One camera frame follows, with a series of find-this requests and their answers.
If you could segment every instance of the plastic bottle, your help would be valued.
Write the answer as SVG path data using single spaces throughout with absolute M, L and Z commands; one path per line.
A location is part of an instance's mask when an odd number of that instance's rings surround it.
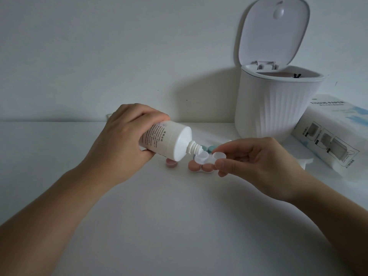
M 139 145 L 177 162 L 187 153 L 203 152 L 202 146 L 192 140 L 192 129 L 173 121 L 153 125 L 141 136 Z

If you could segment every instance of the trash can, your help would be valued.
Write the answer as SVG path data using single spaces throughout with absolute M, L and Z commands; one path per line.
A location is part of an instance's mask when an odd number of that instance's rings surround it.
M 283 141 L 323 82 L 323 74 L 289 65 L 309 16 L 304 0 L 258 0 L 250 9 L 239 46 L 235 127 L 242 138 Z

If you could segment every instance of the wall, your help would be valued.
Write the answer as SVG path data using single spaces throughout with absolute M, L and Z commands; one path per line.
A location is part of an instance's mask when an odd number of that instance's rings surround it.
M 0 119 L 105 120 L 140 102 L 176 121 L 232 122 L 238 30 L 254 1 L 1 0 Z M 292 63 L 368 108 L 366 0 L 306 1 Z

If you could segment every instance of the tabletop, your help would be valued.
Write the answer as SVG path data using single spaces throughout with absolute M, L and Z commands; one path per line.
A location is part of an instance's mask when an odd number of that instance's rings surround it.
M 193 139 L 239 138 L 231 123 L 189 123 Z M 103 122 L 0 122 L 0 224 L 86 155 Z M 368 182 L 346 182 L 296 139 L 284 147 L 314 158 L 307 171 L 368 208 Z M 187 155 L 167 168 L 156 155 L 110 190 L 82 220 L 58 275 L 352 275 L 308 217 L 229 175 L 191 173 Z

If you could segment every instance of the open lid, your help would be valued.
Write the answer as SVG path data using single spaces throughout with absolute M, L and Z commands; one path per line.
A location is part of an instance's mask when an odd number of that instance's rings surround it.
M 289 64 L 309 22 L 304 0 L 258 0 L 244 22 L 239 45 L 242 66 L 254 61 Z

